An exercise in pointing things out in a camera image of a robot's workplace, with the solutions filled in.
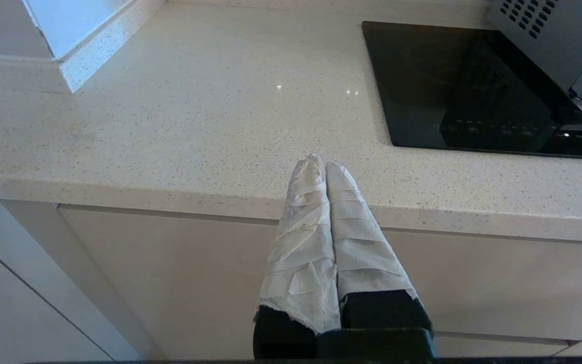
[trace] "kitchen wall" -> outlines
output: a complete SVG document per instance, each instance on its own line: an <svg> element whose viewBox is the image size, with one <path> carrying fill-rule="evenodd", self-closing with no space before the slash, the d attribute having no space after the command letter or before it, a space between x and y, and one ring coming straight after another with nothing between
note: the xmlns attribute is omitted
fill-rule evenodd
<svg viewBox="0 0 582 364"><path fill-rule="evenodd" d="M51 58L22 0L0 0L0 56Z"/></svg>
<svg viewBox="0 0 582 364"><path fill-rule="evenodd" d="M66 55L129 2L129 0L24 1L28 3L55 58Z"/></svg>

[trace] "kitchen counter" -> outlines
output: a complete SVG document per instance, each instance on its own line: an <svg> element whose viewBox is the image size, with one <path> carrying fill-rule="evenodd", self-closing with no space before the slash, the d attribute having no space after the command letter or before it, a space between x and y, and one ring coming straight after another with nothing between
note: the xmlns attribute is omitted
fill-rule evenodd
<svg viewBox="0 0 582 364"><path fill-rule="evenodd" d="M278 219L298 159L350 169L384 228L582 241L582 159L393 147L360 23L168 3L74 95L0 90L0 199Z"/></svg>

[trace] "countertop edge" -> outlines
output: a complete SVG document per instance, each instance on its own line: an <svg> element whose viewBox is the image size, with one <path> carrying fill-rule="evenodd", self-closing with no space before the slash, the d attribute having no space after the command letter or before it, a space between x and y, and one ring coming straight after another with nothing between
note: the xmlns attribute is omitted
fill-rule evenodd
<svg viewBox="0 0 582 364"><path fill-rule="evenodd" d="M0 199L208 216L279 219L284 200L0 176ZM370 205L381 228L582 242L582 217Z"/></svg>

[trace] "black glass cooktop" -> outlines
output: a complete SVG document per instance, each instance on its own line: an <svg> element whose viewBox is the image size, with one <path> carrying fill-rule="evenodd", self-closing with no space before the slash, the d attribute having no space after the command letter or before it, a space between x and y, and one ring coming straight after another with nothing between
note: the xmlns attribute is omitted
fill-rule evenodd
<svg viewBox="0 0 582 364"><path fill-rule="evenodd" d="M582 158L582 111L496 30L363 22L398 147Z"/></svg>

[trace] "stainless steel appliance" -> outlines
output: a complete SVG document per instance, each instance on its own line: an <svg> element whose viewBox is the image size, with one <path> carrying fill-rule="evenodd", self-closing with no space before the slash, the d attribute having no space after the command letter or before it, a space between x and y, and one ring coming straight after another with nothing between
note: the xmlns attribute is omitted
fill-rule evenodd
<svg viewBox="0 0 582 364"><path fill-rule="evenodd" d="M562 90L582 99L582 0L494 0L489 21Z"/></svg>

